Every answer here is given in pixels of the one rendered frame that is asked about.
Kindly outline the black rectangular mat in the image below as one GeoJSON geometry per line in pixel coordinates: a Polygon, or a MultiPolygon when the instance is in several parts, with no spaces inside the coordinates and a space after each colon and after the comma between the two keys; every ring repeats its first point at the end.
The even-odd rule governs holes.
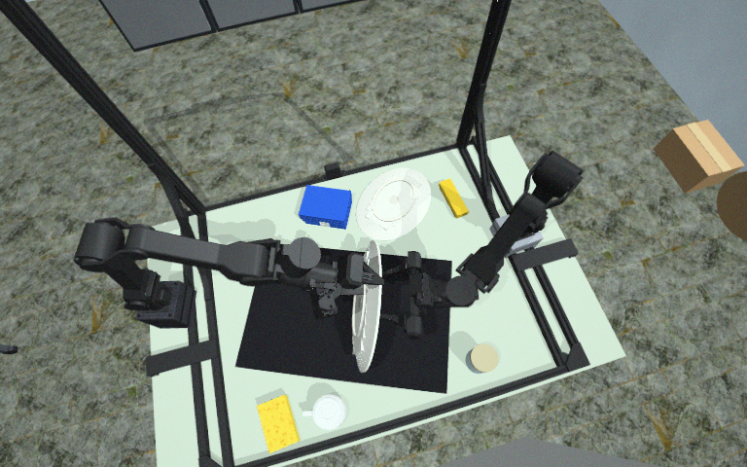
{"type": "MultiPolygon", "coordinates": [[[[410,317],[408,277],[382,277],[380,313],[410,317]]],[[[235,366],[303,377],[447,393],[450,308],[420,308],[422,338],[379,318],[368,370],[352,354],[354,296],[315,320],[310,294],[278,283],[254,288],[235,366]]]]}

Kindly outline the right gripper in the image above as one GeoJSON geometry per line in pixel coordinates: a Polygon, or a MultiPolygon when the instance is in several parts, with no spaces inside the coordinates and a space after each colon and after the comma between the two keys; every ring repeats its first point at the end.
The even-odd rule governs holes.
{"type": "Polygon", "coordinates": [[[332,282],[336,284],[336,290],[332,291],[334,299],[339,296],[363,295],[362,284],[384,285],[384,279],[371,269],[365,262],[362,254],[352,252],[340,261],[329,264],[319,262],[311,269],[302,283],[303,290],[314,283],[332,282]]]}

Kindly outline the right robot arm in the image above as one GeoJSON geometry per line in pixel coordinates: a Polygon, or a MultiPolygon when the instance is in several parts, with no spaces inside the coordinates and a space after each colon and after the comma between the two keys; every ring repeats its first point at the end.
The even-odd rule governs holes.
{"type": "MultiPolygon", "coordinates": [[[[142,272],[134,261],[150,258],[213,269],[244,286],[271,284],[277,278],[275,283],[301,287],[305,275],[320,261],[320,248],[308,237],[281,247],[280,242],[267,238],[225,245],[155,231],[148,225],[128,225],[113,217],[86,223],[73,261],[81,269],[106,272],[120,284],[125,309],[168,312],[172,288],[159,287],[160,275],[150,269],[142,272]]],[[[311,290],[304,291],[310,293],[316,320],[338,314],[332,293],[335,283],[314,283],[308,288],[311,290]]]]}

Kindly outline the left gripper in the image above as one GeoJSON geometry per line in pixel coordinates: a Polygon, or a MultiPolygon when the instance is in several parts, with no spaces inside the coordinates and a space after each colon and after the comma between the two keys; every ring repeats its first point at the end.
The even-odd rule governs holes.
{"type": "MultiPolygon", "coordinates": [[[[420,253],[416,251],[408,251],[408,257],[405,257],[404,261],[393,269],[383,271],[382,277],[406,277],[409,276],[410,273],[419,272],[422,272],[422,259],[420,253]]],[[[435,295],[440,296],[440,299],[437,300],[436,303],[433,303],[432,307],[447,307],[445,289],[446,281],[437,280],[435,295]]],[[[419,317],[419,307],[415,305],[414,297],[410,297],[410,316],[416,317],[407,318],[405,315],[381,313],[379,318],[403,327],[403,330],[406,332],[410,340],[420,340],[422,338],[422,320],[419,317]]]]}

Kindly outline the yellow rectangular block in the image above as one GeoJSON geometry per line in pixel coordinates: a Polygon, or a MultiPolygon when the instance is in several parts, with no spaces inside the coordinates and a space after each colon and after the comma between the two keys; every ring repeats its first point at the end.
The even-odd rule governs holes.
{"type": "Polygon", "coordinates": [[[455,219],[468,215],[469,211],[450,178],[440,182],[439,187],[455,219]]]}

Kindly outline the yellow sponge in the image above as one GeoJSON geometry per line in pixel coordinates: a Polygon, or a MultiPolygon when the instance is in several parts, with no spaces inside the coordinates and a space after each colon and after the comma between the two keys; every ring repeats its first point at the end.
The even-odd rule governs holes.
{"type": "Polygon", "coordinates": [[[262,403],[257,408],[269,453],[300,441],[287,395],[262,403]]]}

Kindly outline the grey cup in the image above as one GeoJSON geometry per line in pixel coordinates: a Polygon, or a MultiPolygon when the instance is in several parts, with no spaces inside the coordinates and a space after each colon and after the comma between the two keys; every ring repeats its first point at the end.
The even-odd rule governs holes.
{"type": "Polygon", "coordinates": [[[315,423],[322,429],[332,430],[339,427],[346,417],[346,406],[337,395],[325,395],[319,398],[312,412],[302,412],[303,416],[313,415],[315,423]]]}

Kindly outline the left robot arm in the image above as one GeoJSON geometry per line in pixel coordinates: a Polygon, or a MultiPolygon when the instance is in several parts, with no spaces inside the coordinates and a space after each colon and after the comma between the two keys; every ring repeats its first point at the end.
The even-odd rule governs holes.
{"type": "MultiPolygon", "coordinates": [[[[562,204],[571,195],[583,180],[583,172],[555,151],[544,153],[529,170],[524,183],[525,192],[514,204],[508,219],[487,244],[488,247],[483,246],[475,254],[471,253],[456,269],[460,275],[446,282],[447,307],[471,306],[474,300],[479,299],[479,290],[489,294],[499,281],[500,274],[497,272],[504,266],[504,256],[513,243],[532,236],[545,227],[549,218],[547,209],[562,204]],[[536,188],[531,195],[528,191],[532,174],[536,188]],[[551,196],[558,199],[550,201],[551,196]]],[[[440,299],[440,296],[435,295],[437,280],[432,280],[426,272],[411,273],[409,279],[409,295],[415,298],[416,306],[431,307],[440,299]]]]}

